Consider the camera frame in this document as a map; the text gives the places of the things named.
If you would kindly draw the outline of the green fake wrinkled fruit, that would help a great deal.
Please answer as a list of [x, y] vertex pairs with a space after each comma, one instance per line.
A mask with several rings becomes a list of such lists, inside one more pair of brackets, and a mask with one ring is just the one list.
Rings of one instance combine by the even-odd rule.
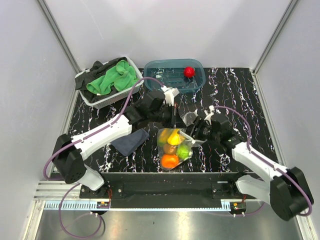
[[188, 159], [192, 155], [191, 148], [188, 145], [181, 144], [177, 148], [176, 155], [181, 160]]

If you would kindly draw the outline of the polka dot zip top bag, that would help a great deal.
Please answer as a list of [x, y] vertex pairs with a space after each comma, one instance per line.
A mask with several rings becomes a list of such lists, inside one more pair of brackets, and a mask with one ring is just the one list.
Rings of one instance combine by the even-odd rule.
[[193, 148], [205, 141], [187, 134], [187, 127], [198, 117], [197, 111], [189, 111], [180, 116], [175, 112], [164, 128], [157, 133], [157, 149], [160, 167], [171, 171], [193, 156]]

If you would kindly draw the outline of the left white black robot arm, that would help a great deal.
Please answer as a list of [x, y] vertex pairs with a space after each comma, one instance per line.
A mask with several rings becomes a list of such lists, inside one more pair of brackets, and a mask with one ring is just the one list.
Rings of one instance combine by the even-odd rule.
[[131, 106], [123, 109], [111, 120], [85, 133], [69, 137], [60, 135], [55, 143], [52, 162], [66, 184], [78, 183], [90, 189], [97, 198], [108, 193], [102, 175], [84, 163], [89, 156], [103, 146], [128, 136], [149, 123], [160, 123], [164, 127], [183, 127], [175, 105], [177, 88], [162, 87], [148, 92]]

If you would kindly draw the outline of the red fake apple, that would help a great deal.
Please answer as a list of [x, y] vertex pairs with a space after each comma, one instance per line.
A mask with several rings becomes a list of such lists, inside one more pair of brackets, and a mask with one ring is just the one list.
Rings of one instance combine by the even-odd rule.
[[186, 78], [193, 78], [196, 74], [196, 71], [193, 67], [191, 66], [187, 66], [184, 70], [183, 70], [183, 75]]

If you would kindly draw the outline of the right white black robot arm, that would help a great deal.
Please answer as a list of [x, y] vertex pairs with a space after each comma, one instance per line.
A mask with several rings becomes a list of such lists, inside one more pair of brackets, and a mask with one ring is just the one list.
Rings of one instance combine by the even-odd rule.
[[187, 135], [195, 140], [209, 141], [225, 150], [226, 155], [252, 170], [259, 178], [238, 174], [227, 185], [228, 195], [239, 198], [249, 195], [269, 206], [284, 221], [308, 216], [314, 199], [304, 173], [297, 167], [287, 168], [257, 152], [240, 137], [224, 117], [210, 120], [197, 117], [187, 127]]

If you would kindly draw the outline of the yellow fake mango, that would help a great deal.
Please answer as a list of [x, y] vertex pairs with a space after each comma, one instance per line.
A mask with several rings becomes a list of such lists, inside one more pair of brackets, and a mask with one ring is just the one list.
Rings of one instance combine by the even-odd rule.
[[164, 128], [158, 136], [158, 143], [160, 145], [170, 144], [173, 146], [177, 146], [182, 142], [180, 136], [180, 130], [175, 128]]

